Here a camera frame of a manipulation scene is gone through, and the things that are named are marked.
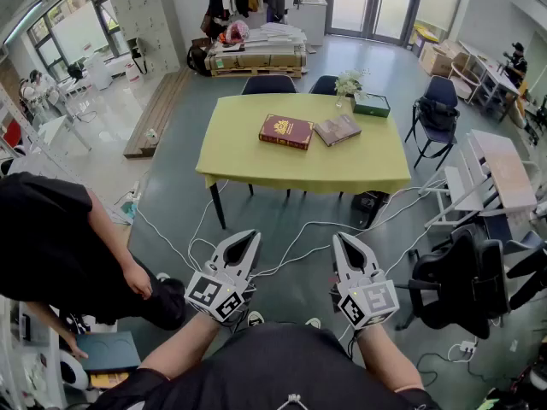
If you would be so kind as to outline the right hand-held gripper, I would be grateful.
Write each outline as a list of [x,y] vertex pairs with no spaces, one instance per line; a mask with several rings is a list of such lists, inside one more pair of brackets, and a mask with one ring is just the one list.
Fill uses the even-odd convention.
[[335,284],[338,310],[354,330],[388,320],[400,305],[395,285],[380,270],[372,249],[357,237],[342,232],[333,236],[332,246],[340,280]]

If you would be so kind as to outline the thick red book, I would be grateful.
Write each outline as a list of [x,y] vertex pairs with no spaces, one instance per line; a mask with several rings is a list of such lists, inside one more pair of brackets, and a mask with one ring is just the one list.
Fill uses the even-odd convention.
[[259,131],[259,139],[266,143],[307,150],[314,132],[314,123],[269,114]]

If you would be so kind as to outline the brown book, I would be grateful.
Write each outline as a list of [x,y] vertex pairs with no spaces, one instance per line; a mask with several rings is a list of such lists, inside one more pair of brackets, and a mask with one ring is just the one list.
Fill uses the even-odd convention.
[[316,123],[314,130],[327,147],[332,147],[362,133],[362,129],[355,120],[347,114]]

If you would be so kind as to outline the person's left forearm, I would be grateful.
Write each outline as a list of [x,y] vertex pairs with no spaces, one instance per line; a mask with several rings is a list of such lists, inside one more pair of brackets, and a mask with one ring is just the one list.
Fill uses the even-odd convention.
[[205,313],[197,313],[166,342],[154,349],[138,367],[172,379],[198,364],[214,341],[221,324]]

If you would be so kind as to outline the black office chair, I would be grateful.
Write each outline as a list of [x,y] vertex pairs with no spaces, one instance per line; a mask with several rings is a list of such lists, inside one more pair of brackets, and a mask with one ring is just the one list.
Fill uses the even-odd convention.
[[415,319],[434,330],[459,325],[478,339],[490,336],[490,321],[510,311],[503,244],[482,236],[474,224],[456,228],[429,254],[409,251],[415,265],[408,283],[412,311],[398,331]]

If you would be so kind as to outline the dark green box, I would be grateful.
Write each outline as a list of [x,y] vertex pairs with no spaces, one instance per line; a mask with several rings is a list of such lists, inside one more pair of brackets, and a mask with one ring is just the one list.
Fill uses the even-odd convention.
[[391,112],[391,106],[385,96],[358,91],[353,98],[355,114],[387,118]]

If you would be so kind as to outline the dark blue chair with bag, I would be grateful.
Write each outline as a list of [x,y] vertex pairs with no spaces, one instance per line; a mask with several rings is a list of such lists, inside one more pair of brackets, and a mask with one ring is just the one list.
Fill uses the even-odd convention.
[[417,168],[422,159],[437,159],[440,161],[435,168],[438,170],[457,144],[456,125],[460,117],[460,111],[456,108],[458,97],[453,82],[442,76],[433,75],[428,83],[425,93],[415,100],[412,106],[412,124],[404,139],[407,143],[416,137],[418,125],[426,136],[426,143],[417,146],[419,155],[414,164]]

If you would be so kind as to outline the glass vase with white flowers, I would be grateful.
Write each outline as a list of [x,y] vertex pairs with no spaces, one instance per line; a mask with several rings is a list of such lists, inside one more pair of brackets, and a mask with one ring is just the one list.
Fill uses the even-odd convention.
[[335,91],[337,94],[336,106],[342,107],[342,99],[344,97],[353,97],[357,92],[362,91],[362,78],[370,74],[366,68],[363,70],[346,70],[343,71],[335,81]]

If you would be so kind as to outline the white shelf unit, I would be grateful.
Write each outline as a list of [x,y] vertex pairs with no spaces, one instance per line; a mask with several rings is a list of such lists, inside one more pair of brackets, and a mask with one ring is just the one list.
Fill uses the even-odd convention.
[[436,198],[438,213],[425,229],[456,228],[475,216],[493,217],[537,207],[526,167],[511,139],[472,130],[455,149],[451,161],[419,189]]

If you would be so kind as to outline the black backpack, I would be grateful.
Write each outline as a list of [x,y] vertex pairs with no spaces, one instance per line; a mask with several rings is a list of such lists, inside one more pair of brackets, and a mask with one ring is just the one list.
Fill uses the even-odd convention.
[[187,67],[206,77],[211,77],[212,73],[206,68],[206,58],[208,51],[198,45],[192,45],[187,53]]

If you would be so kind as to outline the pink bag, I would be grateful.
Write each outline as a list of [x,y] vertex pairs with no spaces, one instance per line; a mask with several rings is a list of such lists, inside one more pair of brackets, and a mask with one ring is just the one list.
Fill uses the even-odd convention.
[[226,44],[243,43],[249,35],[248,25],[242,20],[236,20],[227,27],[224,42]]

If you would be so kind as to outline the cardboard boxes pile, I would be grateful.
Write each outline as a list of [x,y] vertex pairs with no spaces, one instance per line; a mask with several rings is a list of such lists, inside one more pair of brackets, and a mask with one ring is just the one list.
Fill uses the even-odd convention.
[[468,61],[469,54],[453,41],[446,39],[441,44],[426,43],[419,57],[419,64],[430,76],[448,77],[454,62],[463,67]]

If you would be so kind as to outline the white long desk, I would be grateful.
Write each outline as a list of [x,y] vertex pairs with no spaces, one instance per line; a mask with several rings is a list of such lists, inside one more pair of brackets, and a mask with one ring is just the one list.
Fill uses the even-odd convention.
[[479,66],[482,70],[478,76],[479,86],[473,91],[469,102],[477,104],[482,114],[490,114],[501,123],[519,98],[519,90],[509,79],[504,64],[470,44],[461,40],[458,43],[469,54],[464,68],[472,71],[474,66]]

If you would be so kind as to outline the white chest cabinet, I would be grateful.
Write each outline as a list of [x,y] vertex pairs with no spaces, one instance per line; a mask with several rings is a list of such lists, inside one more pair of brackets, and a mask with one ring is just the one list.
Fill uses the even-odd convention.
[[287,23],[301,29],[307,44],[322,46],[325,37],[326,0],[300,0],[288,9]]

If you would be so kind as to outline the glass double door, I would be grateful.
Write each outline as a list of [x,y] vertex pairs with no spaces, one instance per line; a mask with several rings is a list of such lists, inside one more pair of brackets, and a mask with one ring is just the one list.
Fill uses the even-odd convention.
[[420,0],[326,0],[325,33],[405,47]]

